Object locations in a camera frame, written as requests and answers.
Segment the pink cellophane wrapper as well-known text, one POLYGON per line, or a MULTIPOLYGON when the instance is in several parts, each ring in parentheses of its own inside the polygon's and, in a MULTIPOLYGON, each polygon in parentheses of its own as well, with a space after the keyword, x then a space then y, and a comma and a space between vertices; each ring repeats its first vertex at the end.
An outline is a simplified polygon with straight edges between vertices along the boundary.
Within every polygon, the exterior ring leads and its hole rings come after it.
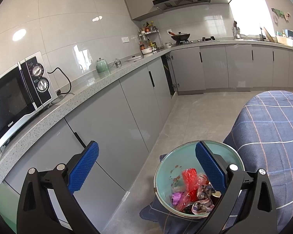
MULTIPOLYGON (((209 183, 210 183, 210 181, 208 180, 208 178, 207 178, 207 176, 206 175, 204 175, 204 174, 199 174, 200 176, 202 176, 202 177, 204 177, 204 184, 203 185, 208 185, 209 183)), ((177 210, 177 211, 179 211, 179 212, 182 212, 182 211, 184 211, 185 210, 185 208, 187 207, 187 206, 189 206, 190 205, 190 196, 189 196, 189 194, 186 192, 186 189, 185 189, 185 186, 184 186, 184 188, 183 189, 181 189, 181 191, 180 192, 183 192, 184 194, 182 195, 182 197, 181 197, 181 200, 180 200, 180 202, 178 203, 178 205, 175 207, 175 209, 177 210)))

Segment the purple wrapper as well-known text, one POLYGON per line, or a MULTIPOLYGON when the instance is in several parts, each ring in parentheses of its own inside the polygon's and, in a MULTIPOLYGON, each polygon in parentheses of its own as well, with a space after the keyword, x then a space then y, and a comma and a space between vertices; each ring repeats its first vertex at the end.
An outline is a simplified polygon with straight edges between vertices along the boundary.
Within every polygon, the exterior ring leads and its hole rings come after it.
POLYGON ((181 200, 181 197, 184 193, 183 192, 175 192, 171 195, 171 204, 176 207, 181 200))

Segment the grey lower cabinets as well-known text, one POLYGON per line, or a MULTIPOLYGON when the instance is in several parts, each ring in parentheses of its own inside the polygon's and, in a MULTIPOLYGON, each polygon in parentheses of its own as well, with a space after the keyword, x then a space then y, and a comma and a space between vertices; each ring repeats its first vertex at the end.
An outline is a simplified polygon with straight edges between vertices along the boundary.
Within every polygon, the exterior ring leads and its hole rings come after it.
POLYGON ((160 153, 195 138, 221 140, 258 88, 216 88, 171 96, 164 68, 136 67, 121 78, 98 75, 76 85, 28 124, 11 143, 3 183, 16 195, 26 172, 52 169, 99 144, 99 157, 77 201, 95 227, 111 233, 142 233, 150 226, 139 210, 154 194, 152 179, 160 153))

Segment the black wok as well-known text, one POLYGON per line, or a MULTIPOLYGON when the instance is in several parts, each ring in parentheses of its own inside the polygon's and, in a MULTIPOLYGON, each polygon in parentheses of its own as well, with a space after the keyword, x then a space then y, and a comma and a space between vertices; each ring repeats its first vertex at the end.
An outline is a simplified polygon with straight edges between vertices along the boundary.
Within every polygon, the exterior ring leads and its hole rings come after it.
POLYGON ((181 33, 179 32, 178 34, 175 34, 171 31, 168 31, 168 34, 171 35, 171 38, 176 41, 176 42, 182 42, 182 41, 187 41, 190 37, 190 34, 188 33, 181 33))

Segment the kitchen faucet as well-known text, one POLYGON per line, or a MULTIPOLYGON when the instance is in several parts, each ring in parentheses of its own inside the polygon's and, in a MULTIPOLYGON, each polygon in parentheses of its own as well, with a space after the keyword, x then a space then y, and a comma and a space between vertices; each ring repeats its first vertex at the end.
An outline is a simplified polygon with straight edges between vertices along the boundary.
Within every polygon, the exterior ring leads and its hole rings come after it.
POLYGON ((260 35, 259 35, 259 37, 260 37, 260 40, 261 40, 261 41, 265 41, 265 39, 266 39, 266 37, 265 37, 264 34, 263 34, 263 29, 262 29, 262 27, 260 27, 260 35))

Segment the teal trash bin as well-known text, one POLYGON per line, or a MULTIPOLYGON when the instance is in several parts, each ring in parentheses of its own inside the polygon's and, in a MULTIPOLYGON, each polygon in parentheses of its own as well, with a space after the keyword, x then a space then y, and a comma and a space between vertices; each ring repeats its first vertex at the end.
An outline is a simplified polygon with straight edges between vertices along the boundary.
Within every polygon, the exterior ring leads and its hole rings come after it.
MULTIPOLYGON (((239 169, 245 170, 241 157, 231 146, 211 140, 205 140, 204 142, 212 153, 220 155, 227 164, 236 164, 239 169)), ((179 212, 171 202, 172 189, 184 186, 181 174, 183 170, 195 168, 198 174, 204 173, 203 168, 195 156, 195 146, 197 143, 198 141, 185 143, 163 157, 153 179, 155 196, 160 204, 172 214, 183 219, 200 219, 208 216, 207 213, 191 215, 179 212)))

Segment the black silver microwave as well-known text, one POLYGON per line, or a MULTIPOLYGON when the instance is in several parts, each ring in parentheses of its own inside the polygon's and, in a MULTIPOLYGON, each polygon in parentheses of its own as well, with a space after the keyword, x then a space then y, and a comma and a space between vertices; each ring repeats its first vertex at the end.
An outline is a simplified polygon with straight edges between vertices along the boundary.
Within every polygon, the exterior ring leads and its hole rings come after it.
POLYGON ((57 98, 41 52, 0 76, 0 149, 30 119, 57 98))

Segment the plaid cloth rag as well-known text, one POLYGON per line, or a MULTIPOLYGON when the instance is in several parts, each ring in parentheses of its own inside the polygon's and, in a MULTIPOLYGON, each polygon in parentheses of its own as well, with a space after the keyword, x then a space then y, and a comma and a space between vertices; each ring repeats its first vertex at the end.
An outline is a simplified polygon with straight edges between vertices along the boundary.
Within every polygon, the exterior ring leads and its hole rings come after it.
POLYGON ((216 190, 209 183, 202 185, 196 192, 196 200, 192 205, 192 213, 194 215, 209 214, 214 208, 211 196, 216 190))

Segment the blue plaid tablecloth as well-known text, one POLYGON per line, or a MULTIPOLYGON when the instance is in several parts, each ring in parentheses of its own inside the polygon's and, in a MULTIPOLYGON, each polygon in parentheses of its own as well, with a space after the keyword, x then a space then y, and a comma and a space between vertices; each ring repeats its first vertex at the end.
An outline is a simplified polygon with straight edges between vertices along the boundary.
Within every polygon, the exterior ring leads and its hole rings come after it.
MULTIPOLYGON (((266 91, 250 99, 223 143, 237 151, 245 166, 243 171, 266 171, 275 199, 277 233, 293 233, 293 93, 266 91)), ((245 193, 240 192, 225 228, 234 224, 245 193)), ((220 197, 217 190, 212 194, 214 206, 220 197)), ((182 212, 194 215, 192 205, 190 202, 182 212)), ((177 217, 156 196, 140 217, 160 224, 163 233, 196 233, 207 219, 177 217)))

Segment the green ceramic teapot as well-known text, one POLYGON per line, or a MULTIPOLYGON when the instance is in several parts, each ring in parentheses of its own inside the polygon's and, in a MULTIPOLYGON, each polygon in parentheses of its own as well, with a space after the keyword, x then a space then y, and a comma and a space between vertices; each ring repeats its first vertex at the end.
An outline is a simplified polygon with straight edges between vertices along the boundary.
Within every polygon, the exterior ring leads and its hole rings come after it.
POLYGON ((106 61, 106 59, 99 58, 96 61, 96 70, 98 73, 102 73, 108 69, 109 69, 109 66, 108 66, 108 62, 106 61))

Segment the red plastic bag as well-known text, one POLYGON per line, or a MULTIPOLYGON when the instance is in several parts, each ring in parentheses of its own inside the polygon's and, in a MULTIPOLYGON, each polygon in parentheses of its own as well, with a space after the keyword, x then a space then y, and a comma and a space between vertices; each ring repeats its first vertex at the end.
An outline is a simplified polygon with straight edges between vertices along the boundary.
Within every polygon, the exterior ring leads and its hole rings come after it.
POLYGON ((204 184, 204 177, 198 175, 195 168, 188 168, 186 170, 183 170, 181 174, 184 181, 186 192, 190 196, 190 201, 197 201, 197 190, 200 186, 204 184))

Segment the spice rack with bottles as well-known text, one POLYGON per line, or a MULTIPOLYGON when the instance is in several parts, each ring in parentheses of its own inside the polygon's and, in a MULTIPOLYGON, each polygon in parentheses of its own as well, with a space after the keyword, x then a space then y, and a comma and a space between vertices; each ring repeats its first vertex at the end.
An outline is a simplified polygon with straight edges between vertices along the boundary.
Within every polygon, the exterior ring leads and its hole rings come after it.
POLYGON ((146 22, 138 31, 140 51, 143 55, 157 52, 164 48, 160 31, 153 21, 146 22))

